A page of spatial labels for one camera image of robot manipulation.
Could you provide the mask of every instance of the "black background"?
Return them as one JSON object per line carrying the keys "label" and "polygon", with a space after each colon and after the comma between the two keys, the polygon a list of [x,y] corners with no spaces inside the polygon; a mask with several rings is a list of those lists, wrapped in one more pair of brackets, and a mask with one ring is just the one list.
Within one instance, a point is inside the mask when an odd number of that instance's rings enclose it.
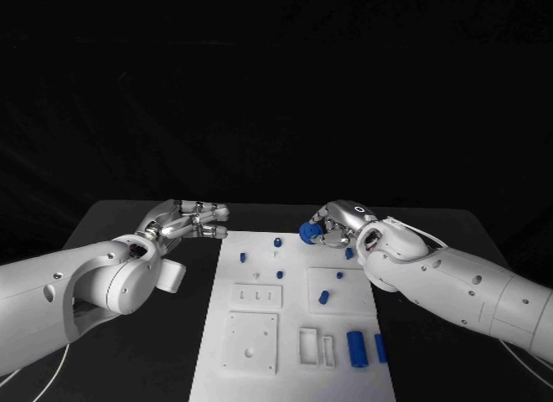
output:
{"label": "black background", "polygon": [[553,2],[0,3],[0,264],[111,198],[467,209],[553,286]]}

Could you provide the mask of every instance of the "white cable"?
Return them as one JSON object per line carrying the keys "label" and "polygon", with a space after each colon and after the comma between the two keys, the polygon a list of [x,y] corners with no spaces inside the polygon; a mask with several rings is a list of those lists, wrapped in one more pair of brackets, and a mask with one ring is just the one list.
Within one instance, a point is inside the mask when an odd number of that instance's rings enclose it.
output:
{"label": "white cable", "polygon": [[429,239],[432,239],[442,247],[448,246],[448,244],[438,237],[434,237],[429,233],[425,233],[422,230],[419,230],[413,226],[409,226],[408,224],[405,224],[403,222],[396,220],[396,218],[392,218],[390,216],[387,216],[387,219],[385,219],[385,220],[389,220],[389,223],[392,223],[392,224],[400,224],[406,228],[412,229],[415,232],[421,233],[423,236],[426,236]]}
{"label": "white cable", "polygon": [[500,341],[506,349],[508,349],[508,352],[511,353],[513,357],[519,360],[520,364],[527,368],[527,371],[534,375],[534,377],[553,389],[552,383],[527,367],[527,364],[521,361],[520,357],[516,355],[516,353],[511,351],[508,348],[508,345],[506,345],[504,341]]}
{"label": "white cable", "polygon": [[529,353],[529,355],[553,371],[553,367],[537,356],[532,353]]}
{"label": "white cable", "polygon": [[56,379],[56,375],[59,374],[59,370],[62,369],[62,366],[63,366],[65,357],[68,356],[68,350],[69,350],[69,344],[68,344],[68,346],[65,347],[65,353],[63,353],[62,362],[59,363],[59,367],[56,368],[56,373],[55,373],[55,375],[53,375],[53,378],[50,379],[50,381],[49,381],[49,383],[47,383],[47,386],[43,388],[42,393],[40,393],[40,394],[37,395],[37,397],[33,399],[33,402],[37,402],[39,398],[42,397],[45,391],[47,390],[47,388],[49,388],[49,386],[50,386],[50,383],[52,383],[53,380]]}
{"label": "white cable", "polygon": [[19,374],[20,369],[0,383],[0,388],[9,383],[10,379]]}

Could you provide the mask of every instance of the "gray table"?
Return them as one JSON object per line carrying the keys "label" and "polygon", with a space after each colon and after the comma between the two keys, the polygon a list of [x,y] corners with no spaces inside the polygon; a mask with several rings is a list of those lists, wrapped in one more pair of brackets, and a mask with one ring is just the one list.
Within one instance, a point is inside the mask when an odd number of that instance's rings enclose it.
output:
{"label": "gray table", "polygon": [[[65,249],[132,233],[158,201],[102,201],[88,211]],[[232,230],[297,232],[320,205],[230,204]],[[454,248],[506,266],[475,216],[455,209],[372,207],[421,228]],[[184,402],[199,359],[220,240],[190,239],[168,258],[187,266],[180,291],[154,290],[134,314],[99,325],[70,346],[62,372],[40,402],[153,400]],[[498,341],[452,325],[373,287],[398,401],[553,400]],[[63,350],[19,373],[0,401],[32,401]]]}

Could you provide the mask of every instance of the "robotic arm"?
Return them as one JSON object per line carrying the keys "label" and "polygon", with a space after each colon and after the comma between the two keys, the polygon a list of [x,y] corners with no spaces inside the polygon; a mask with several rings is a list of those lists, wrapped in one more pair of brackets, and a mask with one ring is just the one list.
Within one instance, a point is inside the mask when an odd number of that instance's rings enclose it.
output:
{"label": "robotic arm", "polygon": [[223,239],[223,204],[170,199],[135,234],[0,266],[0,376],[132,314],[154,287],[177,292],[186,267],[161,257],[184,237]]}
{"label": "robotic arm", "polygon": [[[324,233],[317,222],[326,220]],[[367,207],[330,202],[301,226],[308,244],[347,247],[356,240],[364,275],[447,321],[524,348],[553,363],[553,290]],[[439,247],[432,249],[422,237]]]}

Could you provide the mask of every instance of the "white robotic arm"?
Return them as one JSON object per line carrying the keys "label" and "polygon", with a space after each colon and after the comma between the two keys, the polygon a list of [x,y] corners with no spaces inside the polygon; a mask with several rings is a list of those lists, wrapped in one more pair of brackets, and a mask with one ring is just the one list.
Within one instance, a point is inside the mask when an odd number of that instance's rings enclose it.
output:
{"label": "white robotic arm", "polygon": [[[326,220],[327,233],[317,228]],[[432,249],[415,233],[441,247]],[[356,239],[359,263],[373,284],[454,324],[524,348],[553,363],[553,290],[500,265],[449,248],[399,220],[379,220],[367,207],[328,203],[301,227],[307,243],[340,248]]]}
{"label": "white robotic arm", "polygon": [[168,200],[135,234],[0,266],[0,376],[131,314],[154,287],[177,292],[184,266],[161,257],[181,237],[225,238],[223,204]]}

